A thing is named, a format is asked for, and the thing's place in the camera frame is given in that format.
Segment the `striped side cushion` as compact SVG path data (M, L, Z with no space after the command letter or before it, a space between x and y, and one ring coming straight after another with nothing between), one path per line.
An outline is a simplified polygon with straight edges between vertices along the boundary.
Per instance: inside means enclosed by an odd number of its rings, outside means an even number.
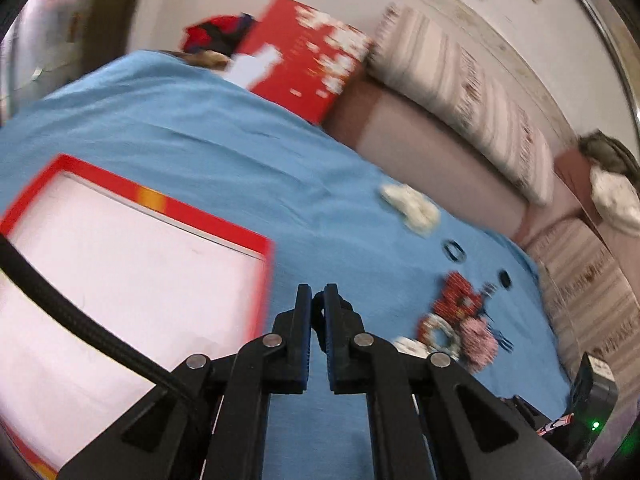
M621 396L639 394L639 303L613 255L584 222L564 219L526 252L538 264L544 312L567 375L586 352L608 363Z

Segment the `red floral box lid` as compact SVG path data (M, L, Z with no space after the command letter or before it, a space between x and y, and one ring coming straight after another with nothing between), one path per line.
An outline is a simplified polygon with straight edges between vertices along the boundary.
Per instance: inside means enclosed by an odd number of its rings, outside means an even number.
M356 27L296 0L271 0L232 55L224 79L319 125L372 39Z

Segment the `red checkered scrunchie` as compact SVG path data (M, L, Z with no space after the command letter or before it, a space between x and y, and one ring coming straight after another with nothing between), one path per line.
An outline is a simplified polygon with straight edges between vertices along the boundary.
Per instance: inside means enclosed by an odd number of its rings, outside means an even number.
M459 326L466 367L477 373L488 367L498 354L498 341L484 318L466 318Z

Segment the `blue towel cloth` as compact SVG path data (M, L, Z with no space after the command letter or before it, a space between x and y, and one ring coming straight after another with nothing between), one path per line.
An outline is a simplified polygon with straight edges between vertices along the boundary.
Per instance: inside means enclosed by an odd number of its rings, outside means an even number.
M297 285L336 283L368 332L410 336L465 252L474 287L513 283L488 301L512 342L477 379L521 396L550 418L570 381L544 315L536 264L502 235L443 209L434 232L411 232L378 189L393 182L322 130L220 77L139 51L23 108L1 128L1 211L58 154L119 174L265 235L276 245L267 323L292 307ZM53 322L27 298L1 315L1 417L59 470L152 388ZM373 479L366 401L334 396L314 344L302 396L274 396L264 479Z

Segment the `grey fur garment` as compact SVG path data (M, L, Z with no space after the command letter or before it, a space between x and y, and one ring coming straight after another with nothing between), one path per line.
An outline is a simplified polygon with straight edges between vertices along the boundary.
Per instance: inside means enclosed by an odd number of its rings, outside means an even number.
M592 162L591 199L612 228L639 236L639 163L620 140L596 130L582 136L579 151Z

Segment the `pink padded headboard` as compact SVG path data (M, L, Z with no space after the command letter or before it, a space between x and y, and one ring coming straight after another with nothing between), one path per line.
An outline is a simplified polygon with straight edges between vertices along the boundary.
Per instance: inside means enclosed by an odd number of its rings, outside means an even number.
M529 203L468 142L420 106L367 75L349 83L322 122L338 142L407 183L459 219L526 247L562 220L593 224L577 197L553 178L553 202Z

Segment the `red polka dot scrunchie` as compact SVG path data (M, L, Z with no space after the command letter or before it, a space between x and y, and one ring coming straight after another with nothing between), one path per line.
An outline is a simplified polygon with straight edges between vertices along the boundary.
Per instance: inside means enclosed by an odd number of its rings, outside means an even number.
M459 272L450 272L434 301L433 313L455 326L466 318L475 318L483 307L482 295Z

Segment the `blue striped strap watch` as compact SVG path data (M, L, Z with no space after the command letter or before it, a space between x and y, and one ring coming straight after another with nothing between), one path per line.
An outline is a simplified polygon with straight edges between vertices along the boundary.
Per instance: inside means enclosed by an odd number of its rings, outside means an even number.
M503 335L501 330L495 328L494 320L488 313L488 301L495 295L497 286L491 283L485 283L480 288L480 299L482 300L482 307L480 308L480 316L487 322L489 333L495 337L498 342L498 346L504 351L511 353L514 349L512 342Z

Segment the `cream white scrunchie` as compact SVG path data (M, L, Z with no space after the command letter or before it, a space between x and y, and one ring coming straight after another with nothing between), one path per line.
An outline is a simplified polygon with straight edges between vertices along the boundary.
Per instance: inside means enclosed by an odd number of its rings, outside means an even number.
M439 226L438 207L408 184L385 183L380 186L378 192L386 203L401 214L405 225L412 232L427 236Z

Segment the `red dark clothing pile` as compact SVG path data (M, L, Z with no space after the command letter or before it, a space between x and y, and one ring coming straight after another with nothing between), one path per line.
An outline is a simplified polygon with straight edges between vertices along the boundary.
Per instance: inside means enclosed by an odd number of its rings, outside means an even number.
M183 29L181 50L184 53L214 51L230 58L255 23L246 13L212 16Z

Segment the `red tray box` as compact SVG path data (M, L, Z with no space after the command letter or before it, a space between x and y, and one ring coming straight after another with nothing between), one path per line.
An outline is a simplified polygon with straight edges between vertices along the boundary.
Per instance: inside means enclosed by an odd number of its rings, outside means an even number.
M82 312L163 367L228 356L264 326L271 240L81 159L52 159L1 231ZM1 429L37 478L54 478L149 388L2 281Z

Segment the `striped long pillow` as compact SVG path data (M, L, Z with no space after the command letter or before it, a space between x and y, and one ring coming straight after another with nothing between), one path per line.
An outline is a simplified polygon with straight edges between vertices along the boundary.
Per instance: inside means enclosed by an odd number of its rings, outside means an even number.
M476 148L531 203L552 202L547 140L529 114L465 47L411 6L388 6L370 73L435 115Z

